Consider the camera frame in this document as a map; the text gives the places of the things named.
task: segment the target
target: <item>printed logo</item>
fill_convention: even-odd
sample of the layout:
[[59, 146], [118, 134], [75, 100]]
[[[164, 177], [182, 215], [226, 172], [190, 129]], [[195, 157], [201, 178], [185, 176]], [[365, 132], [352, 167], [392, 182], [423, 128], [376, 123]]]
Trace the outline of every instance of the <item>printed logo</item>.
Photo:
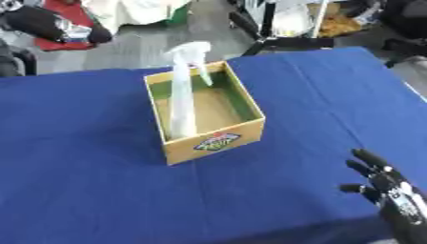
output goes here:
[[227, 147], [238, 138], [240, 138], [240, 135], [235, 133], [215, 133], [213, 137], [203, 141], [194, 149], [216, 152]]

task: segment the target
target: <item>table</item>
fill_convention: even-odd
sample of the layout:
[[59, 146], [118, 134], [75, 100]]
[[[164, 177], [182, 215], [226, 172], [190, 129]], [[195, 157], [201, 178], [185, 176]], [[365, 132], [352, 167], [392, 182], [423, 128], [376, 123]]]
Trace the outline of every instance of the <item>table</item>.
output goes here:
[[267, 121], [260, 142], [167, 167], [143, 76], [0, 80], [0, 243], [364, 243], [388, 236], [351, 148], [421, 189], [425, 103], [361, 48], [230, 61]]

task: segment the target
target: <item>cardboard box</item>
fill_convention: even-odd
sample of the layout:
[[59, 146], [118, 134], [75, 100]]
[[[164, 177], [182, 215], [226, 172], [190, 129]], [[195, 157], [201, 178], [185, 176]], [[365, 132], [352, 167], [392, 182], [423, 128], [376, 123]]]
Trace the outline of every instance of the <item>cardboard box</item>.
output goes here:
[[145, 83], [168, 165], [221, 152], [260, 140], [265, 116], [227, 62], [207, 65], [213, 79], [208, 87], [192, 69], [197, 135], [170, 139], [171, 72], [145, 77]]

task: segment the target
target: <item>spray bottle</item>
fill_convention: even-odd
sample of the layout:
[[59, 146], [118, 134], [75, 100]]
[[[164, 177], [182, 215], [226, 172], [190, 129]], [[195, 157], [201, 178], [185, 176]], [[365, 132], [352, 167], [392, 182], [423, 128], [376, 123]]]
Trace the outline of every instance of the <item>spray bottle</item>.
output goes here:
[[209, 42], [191, 42], [175, 47], [165, 54], [166, 58], [173, 62], [170, 120], [172, 139], [197, 134], [190, 65], [197, 67], [206, 85], [211, 86], [213, 81], [205, 66], [206, 52], [210, 50]]

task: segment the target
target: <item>gray floor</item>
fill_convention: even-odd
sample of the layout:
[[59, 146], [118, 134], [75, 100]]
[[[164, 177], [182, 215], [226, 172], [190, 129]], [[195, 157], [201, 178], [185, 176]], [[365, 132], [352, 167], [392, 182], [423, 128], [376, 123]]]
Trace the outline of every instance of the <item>gray floor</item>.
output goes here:
[[[162, 53], [178, 44], [193, 40], [208, 40], [213, 51], [208, 61], [217, 61], [239, 56], [252, 40], [241, 30], [229, 28], [228, 13], [233, 9], [225, 0], [199, 0], [192, 6], [193, 14], [188, 25], [179, 27], [126, 26], [108, 44], [89, 51], [40, 51], [32, 44], [32, 38], [6, 33], [6, 39], [15, 46], [31, 49], [38, 58], [39, 73], [97, 70], [107, 68], [151, 68], [168, 63]], [[394, 54], [382, 51], [383, 41], [396, 36], [382, 27], [336, 40], [339, 47], [363, 46], [378, 58], [388, 59]], [[407, 62], [394, 68], [421, 94], [427, 96], [427, 61]]]

